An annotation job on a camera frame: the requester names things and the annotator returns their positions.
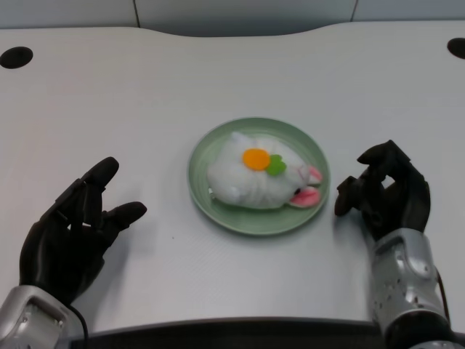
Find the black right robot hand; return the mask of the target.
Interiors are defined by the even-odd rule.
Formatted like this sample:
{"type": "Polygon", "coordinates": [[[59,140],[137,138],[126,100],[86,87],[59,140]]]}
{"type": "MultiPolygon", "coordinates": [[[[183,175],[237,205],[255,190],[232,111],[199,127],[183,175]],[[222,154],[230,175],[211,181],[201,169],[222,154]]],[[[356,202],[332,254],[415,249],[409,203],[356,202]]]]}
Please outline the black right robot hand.
{"type": "Polygon", "coordinates": [[[431,209],[429,184],[410,158],[388,140],[357,161],[367,168],[358,178],[349,176],[339,184],[335,215],[358,210],[374,241],[401,228],[423,233],[431,209]]]}

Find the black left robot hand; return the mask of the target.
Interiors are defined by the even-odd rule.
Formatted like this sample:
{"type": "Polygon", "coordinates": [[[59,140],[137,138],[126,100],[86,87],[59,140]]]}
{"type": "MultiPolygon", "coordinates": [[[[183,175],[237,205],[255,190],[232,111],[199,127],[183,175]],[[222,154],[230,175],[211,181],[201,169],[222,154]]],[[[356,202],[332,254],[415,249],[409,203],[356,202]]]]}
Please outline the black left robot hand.
{"type": "Polygon", "coordinates": [[[147,211],[138,201],[103,210],[102,194],[118,169],[113,157],[101,160],[33,224],[20,253],[21,286],[36,286],[64,305],[91,286],[107,249],[147,211]]]}

